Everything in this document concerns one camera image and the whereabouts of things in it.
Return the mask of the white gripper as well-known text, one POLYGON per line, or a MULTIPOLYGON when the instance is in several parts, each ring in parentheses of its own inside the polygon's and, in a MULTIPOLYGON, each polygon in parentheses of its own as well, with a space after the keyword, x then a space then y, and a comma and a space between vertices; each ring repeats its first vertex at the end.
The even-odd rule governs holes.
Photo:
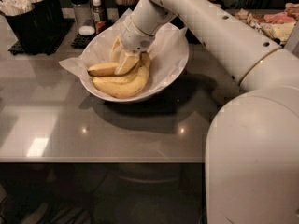
POLYGON ((110 60, 117 62, 116 75, 128 73, 140 60, 138 52, 146 51, 158 30, 175 15, 150 0, 139 0, 135 9, 121 24, 120 37, 116 37, 110 50, 110 60))

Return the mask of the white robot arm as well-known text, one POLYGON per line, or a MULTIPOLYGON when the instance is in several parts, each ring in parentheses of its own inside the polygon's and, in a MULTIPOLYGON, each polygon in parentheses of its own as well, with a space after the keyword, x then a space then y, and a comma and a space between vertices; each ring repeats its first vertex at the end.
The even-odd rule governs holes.
POLYGON ((172 16, 242 90, 208 131, 207 224, 299 224, 299 58, 207 0, 140 0, 122 44, 147 49, 172 16))

